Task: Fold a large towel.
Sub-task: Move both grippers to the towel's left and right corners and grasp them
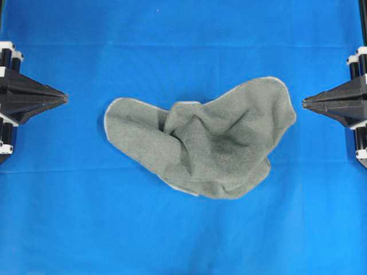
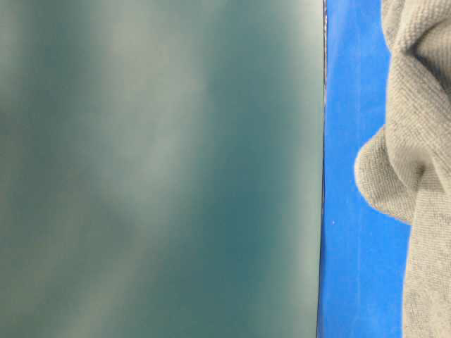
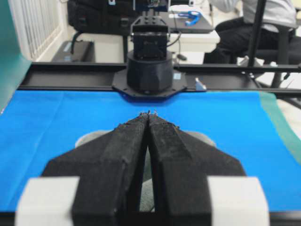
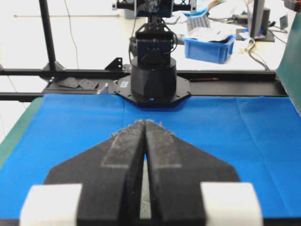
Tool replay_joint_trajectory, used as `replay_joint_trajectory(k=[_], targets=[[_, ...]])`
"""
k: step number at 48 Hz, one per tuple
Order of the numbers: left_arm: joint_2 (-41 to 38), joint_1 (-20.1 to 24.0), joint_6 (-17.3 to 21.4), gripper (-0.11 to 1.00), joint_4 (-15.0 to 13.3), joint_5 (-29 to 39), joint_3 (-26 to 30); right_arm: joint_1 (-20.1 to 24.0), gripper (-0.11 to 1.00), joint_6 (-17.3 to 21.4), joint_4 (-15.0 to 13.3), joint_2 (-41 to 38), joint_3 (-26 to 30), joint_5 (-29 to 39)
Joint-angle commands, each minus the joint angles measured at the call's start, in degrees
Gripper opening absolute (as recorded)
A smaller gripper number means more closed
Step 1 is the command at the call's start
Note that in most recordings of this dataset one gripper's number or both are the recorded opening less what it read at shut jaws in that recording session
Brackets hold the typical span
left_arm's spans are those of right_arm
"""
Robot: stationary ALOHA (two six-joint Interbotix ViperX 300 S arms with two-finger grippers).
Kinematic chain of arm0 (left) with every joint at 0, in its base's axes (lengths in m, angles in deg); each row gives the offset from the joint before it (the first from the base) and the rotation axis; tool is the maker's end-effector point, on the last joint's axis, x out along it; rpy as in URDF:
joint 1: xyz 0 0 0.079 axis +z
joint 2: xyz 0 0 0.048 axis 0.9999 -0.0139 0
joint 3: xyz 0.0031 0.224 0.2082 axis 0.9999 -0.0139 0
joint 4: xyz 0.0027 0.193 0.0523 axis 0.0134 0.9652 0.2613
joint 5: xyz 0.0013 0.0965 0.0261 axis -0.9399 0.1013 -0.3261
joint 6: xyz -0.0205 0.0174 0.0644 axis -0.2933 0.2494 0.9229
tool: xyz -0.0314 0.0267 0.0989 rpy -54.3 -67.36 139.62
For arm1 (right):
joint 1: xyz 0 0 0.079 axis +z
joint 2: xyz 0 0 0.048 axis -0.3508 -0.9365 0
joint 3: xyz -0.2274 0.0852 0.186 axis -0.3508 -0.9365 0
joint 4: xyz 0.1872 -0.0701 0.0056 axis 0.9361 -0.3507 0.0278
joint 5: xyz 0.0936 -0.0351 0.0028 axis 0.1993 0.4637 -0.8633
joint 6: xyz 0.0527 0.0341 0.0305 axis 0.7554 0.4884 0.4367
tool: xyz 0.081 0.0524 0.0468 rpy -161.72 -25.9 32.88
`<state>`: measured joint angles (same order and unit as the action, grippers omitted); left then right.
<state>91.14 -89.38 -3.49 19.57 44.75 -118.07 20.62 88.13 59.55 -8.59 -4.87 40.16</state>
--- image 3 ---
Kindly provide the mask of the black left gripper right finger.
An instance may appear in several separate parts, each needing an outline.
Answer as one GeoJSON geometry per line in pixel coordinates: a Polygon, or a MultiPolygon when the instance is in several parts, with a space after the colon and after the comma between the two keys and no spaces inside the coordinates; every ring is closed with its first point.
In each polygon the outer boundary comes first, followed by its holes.
{"type": "Polygon", "coordinates": [[[261,184],[240,161],[152,114],[148,121],[158,226],[268,226],[261,184]]]}

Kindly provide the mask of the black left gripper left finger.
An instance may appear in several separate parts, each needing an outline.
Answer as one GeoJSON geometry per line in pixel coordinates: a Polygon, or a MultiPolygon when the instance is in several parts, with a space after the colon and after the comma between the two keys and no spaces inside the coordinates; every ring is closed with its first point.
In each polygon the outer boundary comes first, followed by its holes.
{"type": "Polygon", "coordinates": [[[139,210],[148,115],[51,159],[19,200],[17,226],[117,226],[139,210]]]}

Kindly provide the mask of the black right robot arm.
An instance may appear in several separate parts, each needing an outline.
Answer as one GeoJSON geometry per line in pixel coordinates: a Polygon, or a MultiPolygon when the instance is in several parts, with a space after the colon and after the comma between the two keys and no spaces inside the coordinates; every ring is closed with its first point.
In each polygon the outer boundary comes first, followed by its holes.
{"type": "Polygon", "coordinates": [[[187,89],[185,75],[174,69],[167,50],[170,29],[159,15],[170,8],[169,0],[135,0],[142,13],[130,30],[134,49],[127,54],[127,67],[116,72],[112,87],[135,98],[168,98],[187,89]]]}

